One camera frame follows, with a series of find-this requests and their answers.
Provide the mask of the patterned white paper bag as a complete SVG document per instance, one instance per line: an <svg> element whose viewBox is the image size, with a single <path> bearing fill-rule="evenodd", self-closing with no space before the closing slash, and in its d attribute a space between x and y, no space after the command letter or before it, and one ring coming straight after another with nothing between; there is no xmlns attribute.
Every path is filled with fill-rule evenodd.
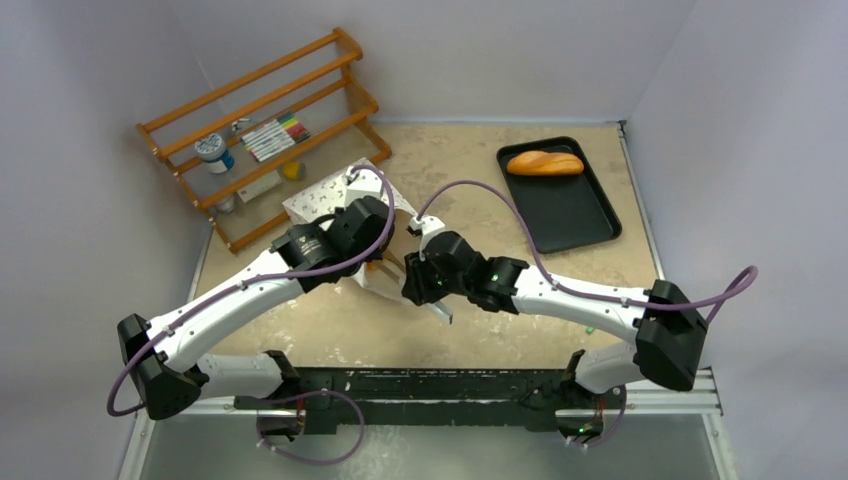
<svg viewBox="0 0 848 480"><path fill-rule="evenodd" d="M336 208L343 207L345 205L343 174L351 166L369 165L370 163L370 160L361 158L325 176L305 190L285 200L283 207L291 221L295 224L309 223L323 215L334 212ZM363 290L370 291L402 305L409 305L411 302L401 295L403 286L398 289L397 284L391 282L377 269L378 262L383 260L391 261L402 267L406 275L403 257L416 250L419 245L419 240L407 231L409 220L417 214L417 211L394 186L389 191L385 190L382 198L383 202L388 201L389 193L393 195L395 200L394 233L390 235L390 239L387 241L387 249L383 253L383 258L379 261L361 266L350 277L350 280Z"/></svg>

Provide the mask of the black plastic tray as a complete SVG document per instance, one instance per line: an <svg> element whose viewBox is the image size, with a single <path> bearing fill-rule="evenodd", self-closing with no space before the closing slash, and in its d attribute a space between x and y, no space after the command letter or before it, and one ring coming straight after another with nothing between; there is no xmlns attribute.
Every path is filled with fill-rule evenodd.
<svg viewBox="0 0 848 480"><path fill-rule="evenodd" d="M528 151L573 154L582 161L584 170L578 175L548 177L509 173L508 162ZM619 218L575 139L559 136L504 146L497 151L496 161L537 252L562 252L621 235Z"/></svg>

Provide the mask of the long fake bread loaf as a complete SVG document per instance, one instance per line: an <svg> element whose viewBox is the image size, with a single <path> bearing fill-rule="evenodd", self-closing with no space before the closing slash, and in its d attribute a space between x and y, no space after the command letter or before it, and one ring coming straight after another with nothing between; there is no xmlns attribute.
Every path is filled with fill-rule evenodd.
<svg viewBox="0 0 848 480"><path fill-rule="evenodd" d="M584 171L584 163L574 154L527 151L506 164L510 174L519 176L570 176Z"/></svg>

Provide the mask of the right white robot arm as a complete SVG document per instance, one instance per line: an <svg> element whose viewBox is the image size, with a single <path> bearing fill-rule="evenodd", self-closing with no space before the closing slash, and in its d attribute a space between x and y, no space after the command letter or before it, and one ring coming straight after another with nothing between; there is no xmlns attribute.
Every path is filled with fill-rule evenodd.
<svg viewBox="0 0 848 480"><path fill-rule="evenodd" d="M561 381L573 406L641 380L673 391L694 387L708 326L697 311L682 307L687 299L671 282L657 280L626 300L624 288L545 275L510 257L485 257L453 231L405 255L404 264L402 295L417 306L457 295L487 312L563 319L617 337L608 347L573 354Z"/></svg>

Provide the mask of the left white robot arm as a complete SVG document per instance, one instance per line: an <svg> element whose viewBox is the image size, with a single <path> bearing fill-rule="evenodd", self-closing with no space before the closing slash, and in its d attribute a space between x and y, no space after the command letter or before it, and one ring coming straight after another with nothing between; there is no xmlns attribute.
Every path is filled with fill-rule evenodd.
<svg viewBox="0 0 848 480"><path fill-rule="evenodd" d="M131 379L140 408L153 420L170 418L228 380L237 392L284 409L297 399L298 382L269 354L238 360L230 375L208 352L269 309L322 284L350 277L379 258L394 231L392 198L366 195L313 222L291 226L245 269L203 296L155 319L130 314L117 324L124 367L111 387L107 411Z"/></svg>

